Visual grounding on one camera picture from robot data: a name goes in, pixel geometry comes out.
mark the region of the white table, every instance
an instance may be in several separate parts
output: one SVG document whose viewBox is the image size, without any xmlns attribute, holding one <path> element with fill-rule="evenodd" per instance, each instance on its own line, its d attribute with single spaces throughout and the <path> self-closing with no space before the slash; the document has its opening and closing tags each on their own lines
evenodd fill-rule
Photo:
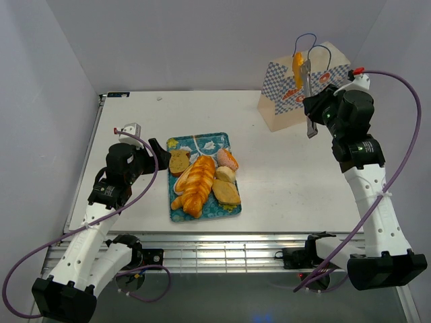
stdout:
<svg viewBox="0 0 431 323">
<path fill-rule="evenodd" d="M 144 140 L 161 146 L 171 137 L 226 132 L 240 164 L 242 213 L 236 217 L 173 223 L 167 171 L 114 224 L 112 231 L 171 233 L 348 232 L 359 221 L 353 194 L 331 153 L 331 136 L 321 128 L 313 139 L 306 125 L 272 133 L 257 110 L 258 91 L 131 92 L 107 98 L 82 178 L 70 229 L 79 226 L 94 176 L 118 142 L 113 128 L 137 122 Z M 133 185 L 133 196 L 151 175 Z"/>
</svg>

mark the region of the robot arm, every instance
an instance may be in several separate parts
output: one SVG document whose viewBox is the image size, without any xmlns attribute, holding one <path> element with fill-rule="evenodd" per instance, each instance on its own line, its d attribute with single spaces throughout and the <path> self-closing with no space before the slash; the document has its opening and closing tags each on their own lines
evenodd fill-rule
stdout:
<svg viewBox="0 0 431 323">
<path fill-rule="evenodd" d="M 309 72 L 307 61 L 301 68 L 304 80 Z M 325 125 L 332 134 L 333 155 L 350 185 L 361 217 L 381 195 L 380 203 L 363 225 L 365 252 L 347 244 L 331 260 L 348 273 L 359 290 L 405 285 L 427 267 L 425 256 L 412 252 L 399 227 L 391 194 L 383 190 L 385 159 L 378 141 L 368 134 L 374 100 L 366 93 L 370 82 L 362 72 L 363 69 L 350 71 L 351 83 L 339 89 L 328 85 L 303 101 L 307 134 L 317 134 L 316 124 Z M 311 235 L 306 242 L 307 257 L 322 261 L 339 244 L 334 235 Z"/>
<path fill-rule="evenodd" d="M 140 129 L 134 123 L 122 131 L 139 137 Z M 130 235 L 107 241 L 108 251 L 96 260 L 100 246 L 120 214 L 92 226 L 88 224 L 124 207 L 136 179 L 142 174 L 154 173 L 154 158 L 140 142 L 125 135 L 120 135 L 119 141 L 109 148 L 106 167 L 99 171 L 88 198 L 81 223 L 87 229 L 74 235 L 48 278 L 37 279 L 33 284 L 32 293 L 43 316 L 61 322 L 89 322 L 103 288 L 122 268 L 133 269 L 142 263 L 141 244 Z M 149 143 L 157 156 L 158 169 L 165 170 L 170 154 L 155 139 Z"/>
</svg>

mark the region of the tray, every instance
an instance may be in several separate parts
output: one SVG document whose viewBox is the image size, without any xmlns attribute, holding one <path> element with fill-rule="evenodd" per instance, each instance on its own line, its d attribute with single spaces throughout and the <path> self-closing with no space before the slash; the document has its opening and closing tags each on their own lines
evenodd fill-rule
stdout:
<svg viewBox="0 0 431 323">
<path fill-rule="evenodd" d="M 183 149 L 190 151 L 190 163 L 194 163 L 200 155 L 209 155 L 215 161 L 217 167 L 217 151 L 220 148 L 225 148 L 230 151 L 229 136 L 227 133 L 207 133 L 204 135 L 194 135 L 186 137 L 170 138 L 167 141 L 168 151 L 175 149 Z M 169 204 L 177 197 L 174 192 L 174 185 L 178 178 L 174 177 L 170 172 L 168 174 L 169 185 Z M 242 207 L 241 205 L 221 205 L 218 203 L 214 193 L 211 191 L 208 201 L 202 208 L 202 216 L 198 219 L 186 214 L 183 209 L 173 211 L 170 207 L 170 219 L 173 222 L 181 223 L 188 221 L 201 221 L 208 219 L 219 219 L 223 217 L 231 217 L 238 215 Z"/>
</svg>

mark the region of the silver tongs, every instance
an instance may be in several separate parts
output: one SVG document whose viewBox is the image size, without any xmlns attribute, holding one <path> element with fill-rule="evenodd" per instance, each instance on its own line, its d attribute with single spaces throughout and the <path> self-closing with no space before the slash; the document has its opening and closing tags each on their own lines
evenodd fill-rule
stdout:
<svg viewBox="0 0 431 323">
<path fill-rule="evenodd" d="M 308 59 L 304 62 L 304 64 L 300 67 L 300 74 L 302 83 L 304 84 L 304 95 L 306 98 L 312 96 L 312 88 L 311 88 L 311 61 Z M 311 121 L 307 116 L 307 137 L 313 138 L 317 135 L 317 125 L 315 122 Z"/>
</svg>

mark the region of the checkered paper bag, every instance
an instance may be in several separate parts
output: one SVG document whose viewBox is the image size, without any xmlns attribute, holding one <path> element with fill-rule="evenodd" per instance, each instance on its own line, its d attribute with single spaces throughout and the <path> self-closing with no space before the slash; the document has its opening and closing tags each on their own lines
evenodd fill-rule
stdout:
<svg viewBox="0 0 431 323">
<path fill-rule="evenodd" d="M 341 86 L 347 77 L 350 62 L 330 42 L 324 42 L 326 48 L 314 47 L 310 51 L 312 94 L 319 93 L 330 83 Z M 308 51 L 302 52 L 307 60 Z M 304 122 L 304 89 L 296 88 L 292 70 L 292 56 L 282 57 L 269 62 L 263 81 L 261 98 L 257 108 L 271 131 L 284 129 Z"/>
</svg>

